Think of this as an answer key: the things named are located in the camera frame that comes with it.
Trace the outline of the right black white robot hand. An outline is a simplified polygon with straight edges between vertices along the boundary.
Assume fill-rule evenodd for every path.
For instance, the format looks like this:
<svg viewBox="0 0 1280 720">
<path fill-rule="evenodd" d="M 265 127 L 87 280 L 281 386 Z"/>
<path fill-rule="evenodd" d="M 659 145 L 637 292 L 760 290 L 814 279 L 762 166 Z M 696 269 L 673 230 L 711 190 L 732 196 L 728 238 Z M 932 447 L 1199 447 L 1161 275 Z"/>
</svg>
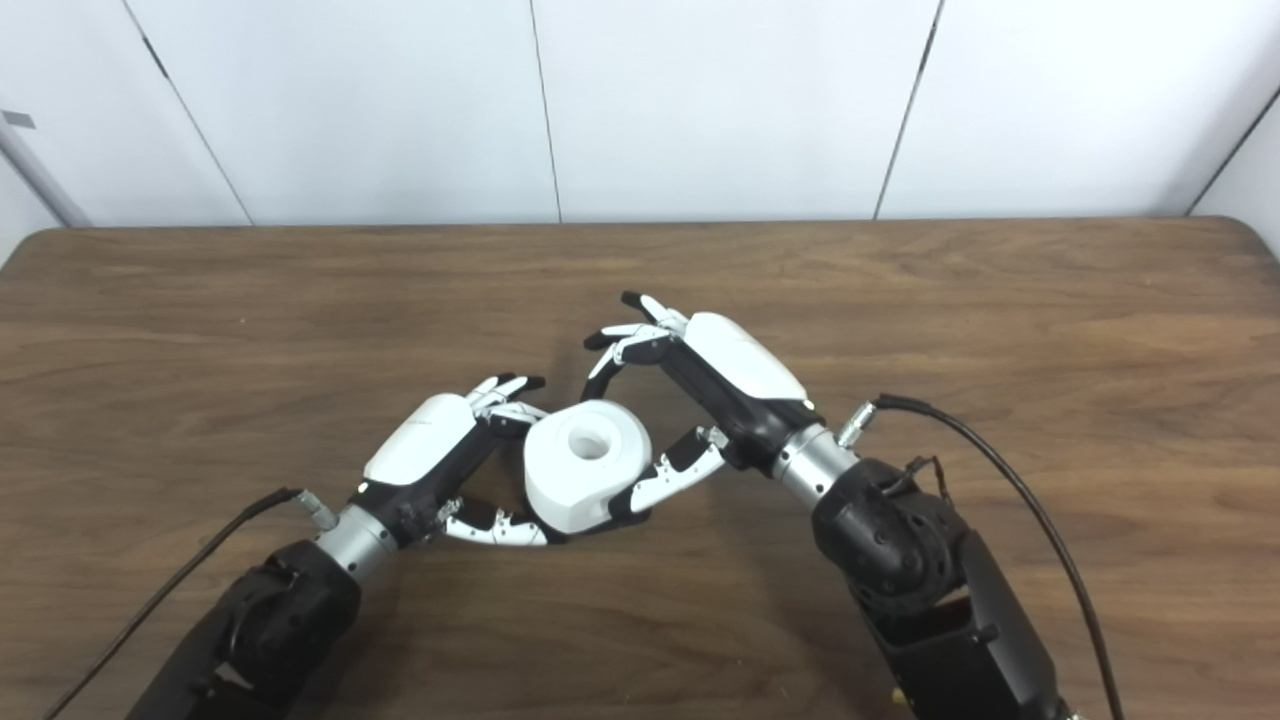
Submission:
<svg viewBox="0 0 1280 720">
<path fill-rule="evenodd" d="M 582 346 L 600 356 L 581 398 L 604 398 L 611 380 L 627 366 L 658 366 L 708 414 L 710 425 L 687 430 L 611 497 L 608 524 L 643 521 L 652 507 L 723 466 L 781 479 L 799 441 L 826 424 L 795 374 L 724 315 L 686 316 L 631 291 L 621 300 L 644 320 L 608 325 L 584 340 Z"/>
</svg>

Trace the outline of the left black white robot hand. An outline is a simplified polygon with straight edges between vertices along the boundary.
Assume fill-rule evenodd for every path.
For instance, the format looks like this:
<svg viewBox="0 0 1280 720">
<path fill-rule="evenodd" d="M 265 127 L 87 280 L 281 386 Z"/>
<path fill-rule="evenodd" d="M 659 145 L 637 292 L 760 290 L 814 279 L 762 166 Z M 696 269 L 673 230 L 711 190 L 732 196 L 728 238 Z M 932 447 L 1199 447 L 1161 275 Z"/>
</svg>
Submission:
<svg viewBox="0 0 1280 720">
<path fill-rule="evenodd" d="M 465 498 L 465 483 L 504 443 L 526 439 L 547 413 L 521 401 L 540 375 L 490 375 L 465 395 L 425 400 L 365 464 L 338 518 L 397 550 L 451 537 L 475 544 L 543 547 L 564 538 L 530 510 Z"/>
</svg>

